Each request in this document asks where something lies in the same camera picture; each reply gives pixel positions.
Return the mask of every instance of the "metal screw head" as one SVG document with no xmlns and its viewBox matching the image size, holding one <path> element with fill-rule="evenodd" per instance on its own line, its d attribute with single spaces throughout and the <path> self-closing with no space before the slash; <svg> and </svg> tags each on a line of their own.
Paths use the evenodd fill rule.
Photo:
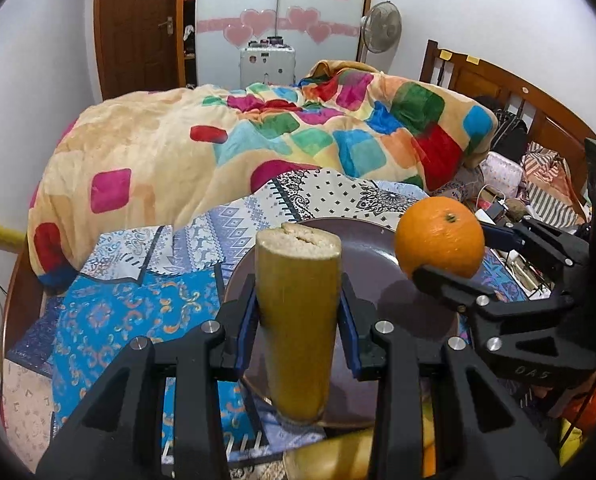
<svg viewBox="0 0 596 480">
<path fill-rule="evenodd" d="M 490 352 L 497 352 L 502 348 L 502 340 L 499 337 L 492 337 L 486 342 L 486 349 Z"/>
<path fill-rule="evenodd" d="M 136 336 L 131 341 L 129 341 L 129 346 L 133 350 L 142 350 L 143 348 L 147 348 L 148 344 L 149 340 L 143 335 Z"/>
<path fill-rule="evenodd" d="M 200 330 L 206 334 L 213 334 L 214 332 L 218 332 L 220 330 L 220 323 L 218 323 L 215 319 L 210 319 L 209 321 L 205 321 L 200 325 Z"/>
<path fill-rule="evenodd" d="M 390 334 L 393 332 L 393 323 L 390 321 L 382 320 L 375 324 L 376 330 L 381 334 Z"/>
<path fill-rule="evenodd" d="M 462 337 L 455 335 L 453 337 L 449 337 L 447 345 L 449 345 L 449 348 L 453 350 L 464 350 L 466 348 L 466 341 Z"/>
<path fill-rule="evenodd" d="M 478 304 L 478 306 L 487 306 L 489 304 L 489 301 L 489 297 L 485 296 L 484 294 L 476 298 L 476 303 Z"/>
</svg>

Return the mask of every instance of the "patchwork blanket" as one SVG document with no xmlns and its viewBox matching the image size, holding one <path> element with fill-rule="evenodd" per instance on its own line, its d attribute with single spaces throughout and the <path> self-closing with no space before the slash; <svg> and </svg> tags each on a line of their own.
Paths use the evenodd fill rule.
<svg viewBox="0 0 596 480">
<path fill-rule="evenodd" d="M 320 62 L 293 87 L 127 94 L 85 110 L 56 147 L 30 205 L 31 264 L 68 285 L 102 233 L 184 226 L 289 170 L 432 191 L 486 156 L 496 125 L 465 96 L 356 62 Z"/>
</svg>

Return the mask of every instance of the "fan grille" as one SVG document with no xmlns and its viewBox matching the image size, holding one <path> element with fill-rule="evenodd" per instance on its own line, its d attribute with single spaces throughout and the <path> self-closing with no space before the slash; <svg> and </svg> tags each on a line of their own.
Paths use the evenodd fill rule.
<svg viewBox="0 0 596 480">
<path fill-rule="evenodd" d="M 374 54 L 385 52 L 394 46 L 401 32 L 400 12 L 391 2 L 382 2 L 371 7 L 361 28 L 363 42 L 367 50 Z"/>
</svg>

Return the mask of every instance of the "striped cloth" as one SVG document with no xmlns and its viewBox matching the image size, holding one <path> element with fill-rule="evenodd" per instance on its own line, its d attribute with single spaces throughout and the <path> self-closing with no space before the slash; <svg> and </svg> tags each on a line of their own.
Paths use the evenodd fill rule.
<svg viewBox="0 0 596 480">
<path fill-rule="evenodd" d="M 571 173 L 558 152 L 532 142 L 522 159 L 522 165 L 530 204 L 543 222 L 567 229 L 585 221 L 574 209 L 577 198 L 571 183 Z"/>
</svg>

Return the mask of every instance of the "bag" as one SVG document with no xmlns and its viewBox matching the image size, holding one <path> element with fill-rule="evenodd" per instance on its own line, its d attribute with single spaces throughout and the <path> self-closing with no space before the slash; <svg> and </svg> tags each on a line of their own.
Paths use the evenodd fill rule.
<svg viewBox="0 0 596 480">
<path fill-rule="evenodd" d="M 514 198 L 524 174 L 523 168 L 513 160 L 496 152 L 489 152 L 480 162 L 484 183 L 504 193 L 507 198 Z"/>
<path fill-rule="evenodd" d="M 498 129 L 491 140 L 491 151 L 520 164 L 529 143 L 527 124 L 512 112 L 506 112 L 502 105 L 489 96 L 476 97 L 476 101 L 489 108 L 498 119 Z"/>
</svg>

